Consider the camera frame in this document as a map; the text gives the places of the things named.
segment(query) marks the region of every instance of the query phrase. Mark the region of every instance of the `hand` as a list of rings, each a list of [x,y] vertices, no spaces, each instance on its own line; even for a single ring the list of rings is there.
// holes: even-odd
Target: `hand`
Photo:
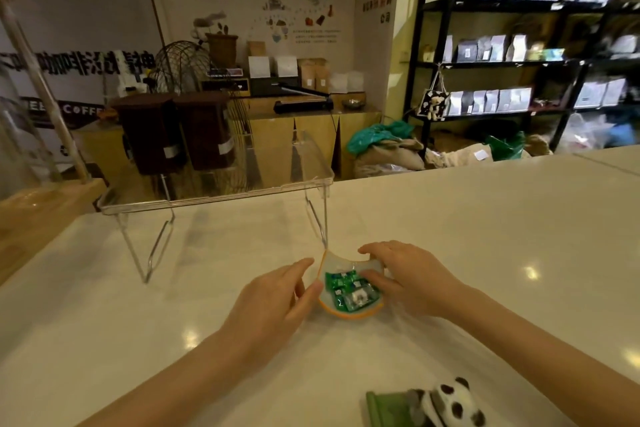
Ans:
[[[238,352],[242,376],[267,365],[313,309],[323,284],[305,290],[302,276],[312,263],[302,259],[256,277],[240,292],[216,335]]]
[[[363,245],[358,252],[371,253],[394,278],[373,270],[360,274],[412,314],[446,318],[465,293],[465,284],[431,253],[415,245],[393,240]]]

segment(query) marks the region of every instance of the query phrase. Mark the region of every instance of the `green base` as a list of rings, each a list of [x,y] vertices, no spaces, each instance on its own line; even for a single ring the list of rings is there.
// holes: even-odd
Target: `green base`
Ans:
[[[415,427],[405,392],[384,395],[367,392],[367,409],[371,427]]]

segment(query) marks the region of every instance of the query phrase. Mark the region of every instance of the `cow print bag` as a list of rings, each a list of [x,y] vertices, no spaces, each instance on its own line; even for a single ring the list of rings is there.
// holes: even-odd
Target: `cow print bag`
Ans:
[[[436,77],[431,82],[431,88],[425,90],[422,95],[422,101],[420,102],[417,115],[419,117],[426,117],[427,120],[431,121],[444,120],[445,112],[449,104],[449,95],[444,88],[444,77],[440,70],[440,65],[438,65],[438,71]]]

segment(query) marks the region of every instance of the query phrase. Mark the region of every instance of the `metal bowl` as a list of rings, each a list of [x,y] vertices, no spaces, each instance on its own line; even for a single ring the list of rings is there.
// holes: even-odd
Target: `metal bowl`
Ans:
[[[342,106],[348,110],[360,110],[367,102],[363,99],[348,99],[342,102]]]

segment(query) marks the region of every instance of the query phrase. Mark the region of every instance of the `forearm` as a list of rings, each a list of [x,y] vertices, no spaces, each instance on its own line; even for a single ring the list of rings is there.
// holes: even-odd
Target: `forearm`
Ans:
[[[640,385],[468,289],[448,317],[507,361],[581,427],[634,425]]]
[[[220,333],[78,427],[176,427],[228,393],[243,375],[240,355]]]

